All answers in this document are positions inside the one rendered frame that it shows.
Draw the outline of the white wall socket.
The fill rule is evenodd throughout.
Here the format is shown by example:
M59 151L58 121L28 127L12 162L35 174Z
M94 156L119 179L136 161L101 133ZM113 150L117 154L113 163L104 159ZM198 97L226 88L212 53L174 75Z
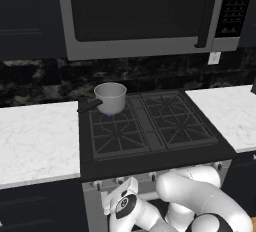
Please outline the white wall socket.
M221 53L220 52L211 52L208 59L209 65L217 65L220 60Z

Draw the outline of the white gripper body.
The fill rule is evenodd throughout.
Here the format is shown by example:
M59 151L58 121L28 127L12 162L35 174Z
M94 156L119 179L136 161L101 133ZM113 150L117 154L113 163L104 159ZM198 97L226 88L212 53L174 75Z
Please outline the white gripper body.
M111 214L118 202L127 194L138 193L138 181L134 177L130 177L123 184L119 185L111 193L104 191L102 193L102 207L105 215Z

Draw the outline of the dark wall cupboard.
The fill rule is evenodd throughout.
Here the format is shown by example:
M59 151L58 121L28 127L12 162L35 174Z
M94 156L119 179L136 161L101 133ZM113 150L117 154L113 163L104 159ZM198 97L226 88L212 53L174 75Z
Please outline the dark wall cupboard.
M256 5L254 4L251 4L248 8L238 46L256 46Z
M59 0L0 0L0 60L65 56Z

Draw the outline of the dark base cupboard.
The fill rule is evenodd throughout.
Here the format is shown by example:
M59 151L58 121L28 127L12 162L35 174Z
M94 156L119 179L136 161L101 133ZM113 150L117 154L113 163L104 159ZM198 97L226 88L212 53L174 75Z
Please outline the dark base cupboard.
M232 160L222 190L256 217L256 151L239 153Z
M81 180L0 189L0 232L89 232Z

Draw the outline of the silver microwave oven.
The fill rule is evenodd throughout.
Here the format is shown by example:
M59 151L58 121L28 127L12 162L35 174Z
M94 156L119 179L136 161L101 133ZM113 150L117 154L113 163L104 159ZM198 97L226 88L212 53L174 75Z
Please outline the silver microwave oven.
M237 49L250 0L215 0L196 48L205 0L60 0L67 57L92 60Z

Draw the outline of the black gas stove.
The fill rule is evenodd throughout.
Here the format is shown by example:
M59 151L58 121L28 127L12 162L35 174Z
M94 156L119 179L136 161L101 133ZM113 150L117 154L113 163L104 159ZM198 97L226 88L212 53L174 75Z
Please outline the black gas stove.
M180 91L137 93L126 97L122 112L108 116L94 108L79 113L80 174L89 232L109 232L101 194L116 189L117 177L138 180L139 193L155 192L156 178L171 168L211 166L223 184L234 151ZM222 170L216 163L222 163ZM101 189L93 186L100 181ZM168 204L148 201L162 215Z

